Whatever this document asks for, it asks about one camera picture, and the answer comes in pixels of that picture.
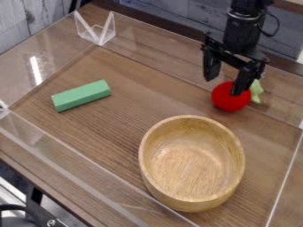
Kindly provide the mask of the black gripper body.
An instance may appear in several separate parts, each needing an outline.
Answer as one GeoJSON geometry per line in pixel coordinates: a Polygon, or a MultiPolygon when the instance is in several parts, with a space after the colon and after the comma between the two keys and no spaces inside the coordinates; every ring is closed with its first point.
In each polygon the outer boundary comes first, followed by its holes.
{"type": "Polygon", "coordinates": [[[256,69],[256,79],[261,78],[269,58],[256,47],[248,51],[232,53],[216,37],[205,35],[200,50],[203,52],[211,50],[221,63],[225,63],[237,70],[251,66],[256,69]]]}

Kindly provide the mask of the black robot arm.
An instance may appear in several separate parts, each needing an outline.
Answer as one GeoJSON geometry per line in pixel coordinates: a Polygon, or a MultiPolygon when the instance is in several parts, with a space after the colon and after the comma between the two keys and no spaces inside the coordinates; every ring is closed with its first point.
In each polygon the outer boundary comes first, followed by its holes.
{"type": "Polygon", "coordinates": [[[260,35],[272,37],[280,27],[279,18],[268,10],[275,0],[231,0],[221,39],[207,35],[201,44],[204,79],[213,80],[221,63],[237,70],[229,94],[240,96],[259,80],[268,63],[267,55],[257,49],[260,35]]]}

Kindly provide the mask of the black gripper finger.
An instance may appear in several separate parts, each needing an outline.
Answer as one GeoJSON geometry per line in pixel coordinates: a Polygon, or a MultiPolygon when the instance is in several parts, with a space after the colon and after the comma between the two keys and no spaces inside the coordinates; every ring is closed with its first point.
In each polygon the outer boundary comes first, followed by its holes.
{"type": "Polygon", "coordinates": [[[204,79],[209,82],[220,73],[221,61],[211,50],[204,51],[204,79]]]}
{"type": "Polygon", "coordinates": [[[256,69],[249,67],[243,67],[239,70],[237,77],[233,81],[231,95],[239,96],[244,91],[249,89],[249,86],[256,78],[256,69]]]}

